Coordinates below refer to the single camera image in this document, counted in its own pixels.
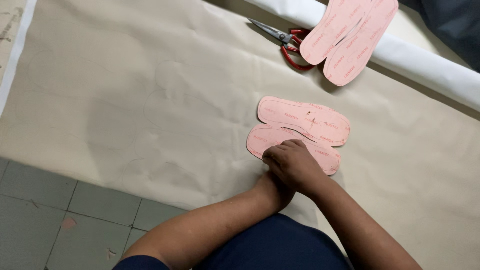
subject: hand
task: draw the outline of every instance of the hand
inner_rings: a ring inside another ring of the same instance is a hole
[[[285,208],[293,198],[295,191],[288,188],[274,173],[265,172],[251,189],[256,196],[261,196],[274,213]]]
[[[307,195],[317,181],[330,179],[301,140],[286,140],[265,150],[265,164],[288,187]]]

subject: person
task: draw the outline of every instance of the person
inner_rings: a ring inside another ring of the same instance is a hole
[[[251,190],[158,225],[114,270],[421,269],[322,171],[301,140],[270,147],[263,162],[270,170]],[[351,265],[326,234],[278,214],[295,192],[325,215]]]

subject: tiled floor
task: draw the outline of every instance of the tiled floor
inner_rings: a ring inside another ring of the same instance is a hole
[[[184,212],[0,159],[0,270],[109,270],[147,230]],[[61,227],[70,218],[76,224]]]

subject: forearm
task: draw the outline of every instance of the forearm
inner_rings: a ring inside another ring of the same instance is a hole
[[[335,181],[317,181],[309,194],[325,215],[356,269],[421,269]]]
[[[150,255],[171,269],[190,269],[236,234],[277,211],[253,190],[174,217],[145,234],[125,257]]]

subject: pink insole template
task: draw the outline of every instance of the pink insole template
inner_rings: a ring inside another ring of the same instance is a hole
[[[329,81],[338,86],[346,85],[365,68],[397,9],[396,0],[372,1],[365,19],[327,58],[324,74]]]
[[[254,156],[262,159],[263,152],[269,147],[281,144],[285,140],[299,139],[307,146],[308,151],[318,162],[326,174],[334,174],[340,165],[340,154],[329,145],[316,143],[301,134],[279,125],[260,124],[256,125],[248,134],[247,149]]]
[[[334,174],[340,165],[340,154],[332,146],[343,145],[350,134],[350,122],[329,107],[264,97],[257,109],[265,124],[255,126],[248,134],[247,149],[262,159],[269,147],[285,140],[299,139],[326,174]]]
[[[350,134],[350,122],[345,116],[318,104],[264,97],[257,115],[264,123],[294,129],[313,141],[330,146],[343,145]]]
[[[326,78],[343,86],[363,70],[397,10],[397,0],[330,0],[300,53],[314,65],[326,58]]]
[[[300,44],[303,58],[318,65],[364,17],[371,0],[330,0],[322,20]]]

